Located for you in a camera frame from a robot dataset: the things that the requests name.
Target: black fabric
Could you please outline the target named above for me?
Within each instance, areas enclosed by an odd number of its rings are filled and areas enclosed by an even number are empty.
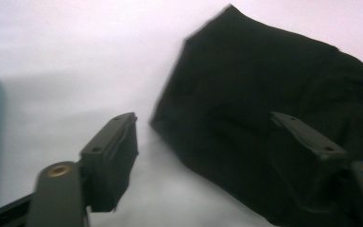
[[[290,114],[363,160],[363,63],[230,6],[185,41],[152,127],[181,161],[281,226],[344,226],[298,208],[266,155],[269,113]]]

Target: white backdrop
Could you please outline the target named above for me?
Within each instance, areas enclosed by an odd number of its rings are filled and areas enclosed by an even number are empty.
[[[0,205],[32,192],[46,166],[78,160],[110,118],[136,112],[130,188],[93,226],[270,226],[183,167],[147,123],[183,39],[230,3],[363,61],[363,0],[0,0]]]

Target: white surface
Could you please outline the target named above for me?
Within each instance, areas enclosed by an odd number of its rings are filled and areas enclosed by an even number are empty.
[[[363,61],[363,1],[0,0],[0,205],[30,193],[44,167],[76,161],[110,118],[136,112],[130,189],[93,226],[269,226],[185,169],[147,124],[183,38],[229,3]]]

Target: metal rivet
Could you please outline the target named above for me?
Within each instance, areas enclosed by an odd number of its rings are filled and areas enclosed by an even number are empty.
[[[67,165],[60,165],[60,166],[55,166],[52,167],[51,169],[49,169],[48,171],[48,176],[49,177],[60,177],[66,173],[68,173],[70,171],[70,166]]]

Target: black cloth bag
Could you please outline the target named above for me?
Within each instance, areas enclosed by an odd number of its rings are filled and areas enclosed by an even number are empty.
[[[363,63],[229,6],[185,41],[151,126],[186,166],[269,222],[349,226],[345,214],[296,205],[267,157],[271,111],[363,160]]]

